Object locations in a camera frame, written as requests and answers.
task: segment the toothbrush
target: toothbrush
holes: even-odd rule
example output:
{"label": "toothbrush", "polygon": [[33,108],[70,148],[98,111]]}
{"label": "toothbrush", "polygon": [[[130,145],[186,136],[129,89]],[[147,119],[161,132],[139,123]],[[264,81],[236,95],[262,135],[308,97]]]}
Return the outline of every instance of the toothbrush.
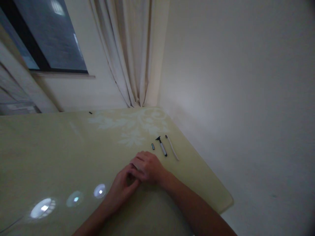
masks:
{"label": "toothbrush", "polygon": [[176,153],[175,153],[175,151],[174,151],[173,145],[172,145],[172,143],[171,143],[171,139],[170,139],[167,135],[165,135],[165,138],[167,138],[168,141],[170,142],[170,145],[171,145],[171,148],[172,148],[173,153],[174,153],[174,155],[175,155],[175,158],[176,158],[176,160],[179,161],[179,159],[178,159],[178,157],[177,157],[177,155],[176,155]]}

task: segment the curtain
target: curtain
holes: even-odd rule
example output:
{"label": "curtain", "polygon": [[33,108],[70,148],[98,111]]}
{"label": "curtain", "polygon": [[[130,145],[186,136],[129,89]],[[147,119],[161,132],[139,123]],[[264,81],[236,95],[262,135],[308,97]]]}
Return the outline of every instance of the curtain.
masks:
{"label": "curtain", "polygon": [[36,84],[9,35],[0,25],[0,109],[2,114],[58,112]]}
{"label": "curtain", "polygon": [[145,104],[155,0],[90,0],[116,84],[129,107]]}

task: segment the yellow tablecloth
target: yellow tablecloth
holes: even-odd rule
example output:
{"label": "yellow tablecloth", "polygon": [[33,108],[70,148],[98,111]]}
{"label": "yellow tablecloth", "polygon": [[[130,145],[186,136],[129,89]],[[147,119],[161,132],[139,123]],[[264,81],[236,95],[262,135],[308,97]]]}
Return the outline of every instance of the yellow tablecloth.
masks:
{"label": "yellow tablecloth", "polygon": [[[167,157],[155,140],[158,136]],[[226,188],[160,108],[0,117],[0,144],[0,230],[22,217],[4,235],[72,234],[104,198],[94,196],[95,187],[104,184],[108,191],[116,174],[141,150],[156,154],[217,212],[233,204]],[[47,198],[52,204],[46,215],[32,218],[32,209]],[[192,235],[168,195],[146,184],[102,234]]]}

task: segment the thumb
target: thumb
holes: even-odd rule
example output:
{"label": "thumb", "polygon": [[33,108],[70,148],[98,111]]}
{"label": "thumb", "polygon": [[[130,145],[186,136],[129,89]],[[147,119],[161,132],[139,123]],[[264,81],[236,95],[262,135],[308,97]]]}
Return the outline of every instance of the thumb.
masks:
{"label": "thumb", "polygon": [[143,181],[144,180],[144,173],[136,170],[136,169],[130,169],[128,171],[131,175],[133,175],[134,177],[136,177],[137,179]]}

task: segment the window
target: window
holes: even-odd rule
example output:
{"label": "window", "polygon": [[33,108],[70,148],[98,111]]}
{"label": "window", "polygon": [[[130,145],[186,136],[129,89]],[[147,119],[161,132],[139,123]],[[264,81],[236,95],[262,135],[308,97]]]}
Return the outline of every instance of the window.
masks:
{"label": "window", "polygon": [[88,73],[64,0],[8,0],[0,7],[0,23],[30,70]]}

